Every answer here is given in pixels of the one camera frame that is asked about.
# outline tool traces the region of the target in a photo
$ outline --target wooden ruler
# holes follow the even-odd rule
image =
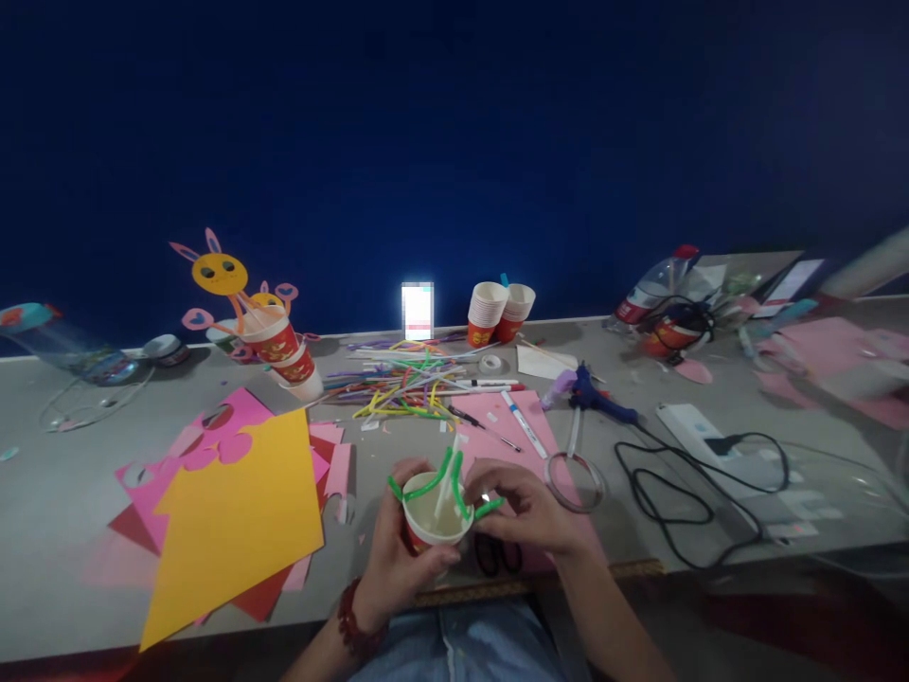
[[[616,580],[666,575],[666,568],[658,559],[645,559],[644,561],[628,562],[626,564],[613,564],[609,566],[609,570]],[[446,604],[462,603],[464,601],[482,601],[501,599],[502,597],[517,597],[519,595],[553,589],[561,589],[559,576],[554,573],[546,573],[535,578],[514,578],[502,581],[490,581],[488,583],[478,583],[463,587],[442,587],[433,592],[418,594],[416,607],[426,608],[429,606],[444,606]]]

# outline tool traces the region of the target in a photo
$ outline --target hand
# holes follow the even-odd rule
[[[403,459],[391,475],[402,488],[412,476],[433,471],[425,459]],[[377,632],[392,616],[413,603],[420,588],[460,561],[455,547],[430,547],[420,556],[408,551],[401,532],[404,510],[391,490],[379,507],[366,573],[353,597],[353,614],[365,634]]]
[[[571,512],[528,469],[498,459],[478,459],[467,476],[464,501],[476,503],[490,490],[502,495],[517,515],[491,513],[476,522],[475,529],[504,542],[528,543],[557,555],[583,548]]]

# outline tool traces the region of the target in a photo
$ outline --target yellow paper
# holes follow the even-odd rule
[[[155,510],[170,520],[139,651],[324,544],[304,410],[241,433],[243,459],[181,470]]]

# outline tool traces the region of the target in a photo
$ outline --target yellow bunny face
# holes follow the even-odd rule
[[[249,274],[233,256],[212,253],[200,256],[192,263],[192,278],[210,294],[233,296],[249,283]]]

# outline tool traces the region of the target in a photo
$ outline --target power strip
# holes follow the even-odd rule
[[[728,455],[718,457],[705,440],[721,439],[724,438],[724,435],[693,404],[660,404],[656,408],[656,416],[695,459],[761,488],[773,488],[778,484],[780,467],[775,465],[775,461],[779,459],[776,453],[768,451],[767,454],[761,453],[763,456],[757,454],[746,456],[733,448]],[[752,507],[749,507],[749,510],[764,524],[764,530],[770,537],[794,538],[818,534],[814,524],[798,518],[798,515],[793,513],[775,494],[752,490],[706,468],[703,471],[733,499],[739,502],[760,501],[761,504],[757,506],[762,510]],[[790,481],[797,479],[801,480],[801,477],[792,472]],[[754,522],[741,509],[736,507],[736,511],[739,512],[749,528],[757,530]]]

